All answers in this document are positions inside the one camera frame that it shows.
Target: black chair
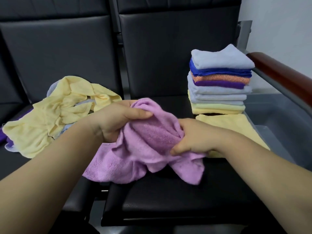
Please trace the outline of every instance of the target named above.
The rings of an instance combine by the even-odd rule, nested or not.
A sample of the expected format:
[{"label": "black chair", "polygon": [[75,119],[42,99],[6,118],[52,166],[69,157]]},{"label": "black chair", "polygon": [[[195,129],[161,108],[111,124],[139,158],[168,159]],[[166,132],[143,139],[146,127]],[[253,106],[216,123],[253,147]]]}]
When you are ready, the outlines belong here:
[{"label": "black chair", "polygon": [[[117,0],[132,98],[150,97],[180,118],[192,49],[219,51],[236,40],[241,0]],[[111,184],[102,225],[248,223],[266,208],[229,163],[204,159],[198,186],[169,167],[128,185]]]},{"label": "black chair", "polygon": [[[99,83],[123,97],[107,0],[0,0],[0,31],[27,101],[42,100],[49,86],[67,75]],[[0,77],[5,80],[1,82],[0,106],[2,122],[6,122],[31,105],[25,107],[7,83],[9,76],[2,73],[1,62]],[[27,161],[1,146],[0,179]],[[97,188],[97,183],[82,177],[63,210],[87,217]]]}]

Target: yellow cloth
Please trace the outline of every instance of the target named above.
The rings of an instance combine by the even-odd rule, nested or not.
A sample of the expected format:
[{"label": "yellow cloth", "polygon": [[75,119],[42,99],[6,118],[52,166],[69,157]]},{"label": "yellow cloth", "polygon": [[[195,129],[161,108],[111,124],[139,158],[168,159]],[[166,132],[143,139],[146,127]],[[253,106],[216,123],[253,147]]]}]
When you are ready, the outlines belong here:
[{"label": "yellow cloth", "polygon": [[[90,96],[96,103],[75,106]],[[18,121],[3,126],[3,132],[14,142],[15,147],[27,158],[35,157],[60,134],[65,124],[70,124],[97,111],[121,97],[113,91],[92,84],[77,76],[61,79],[52,94],[33,104],[33,110]]]},{"label": "yellow cloth", "polygon": [[[244,114],[238,115],[218,115],[218,116],[205,116],[198,115],[196,120],[205,122],[207,124],[222,127],[225,129],[233,130],[244,136],[250,138],[254,142],[270,150],[270,148],[264,143],[252,125],[249,123],[247,117]],[[216,151],[210,151],[208,157],[223,157]]]},{"label": "yellow cloth", "polygon": [[189,101],[192,108],[192,113],[206,114],[206,113],[219,113],[219,114],[240,114],[245,110],[245,106],[227,105],[227,104],[194,104],[190,99],[190,91],[188,90]]}]

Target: person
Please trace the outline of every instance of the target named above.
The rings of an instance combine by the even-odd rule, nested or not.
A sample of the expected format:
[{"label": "person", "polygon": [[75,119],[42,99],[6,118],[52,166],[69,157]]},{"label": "person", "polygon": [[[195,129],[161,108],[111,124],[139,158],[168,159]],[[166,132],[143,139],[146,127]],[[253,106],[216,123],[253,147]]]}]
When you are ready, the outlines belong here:
[{"label": "person", "polygon": [[[1,233],[47,233],[103,142],[151,112],[123,100],[81,119],[35,158],[0,181]],[[170,151],[219,151],[288,233],[312,233],[312,173],[231,130],[180,119],[184,138]]]}]

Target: white wall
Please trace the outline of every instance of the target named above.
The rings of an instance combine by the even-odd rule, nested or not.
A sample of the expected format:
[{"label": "white wall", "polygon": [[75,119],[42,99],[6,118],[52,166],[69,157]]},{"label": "white wall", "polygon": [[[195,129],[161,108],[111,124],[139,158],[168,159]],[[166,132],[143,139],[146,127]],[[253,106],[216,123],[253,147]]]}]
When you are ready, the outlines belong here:
[{"label": "white wall", "polygon": [[[247,51],[264,52],[312,78],[312,0],[242,0],[239,20],[252,20]],[[276,91],[258,75],[254,92]]]}]

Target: person's left hand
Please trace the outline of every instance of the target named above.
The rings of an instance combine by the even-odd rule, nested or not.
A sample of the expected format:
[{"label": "person's left hand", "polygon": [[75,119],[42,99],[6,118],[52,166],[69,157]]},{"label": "person's left hand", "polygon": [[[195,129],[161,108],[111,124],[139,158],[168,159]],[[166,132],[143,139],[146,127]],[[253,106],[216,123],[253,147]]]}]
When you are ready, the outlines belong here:
[{"label": "person's left hand", "polygon": [[130,120],[147,119],[153,114],[130,106],[136,100],[122,100],[112,103],[86,117],[97,136],[103,137],[103,142],[116,142],[119,130]]}]

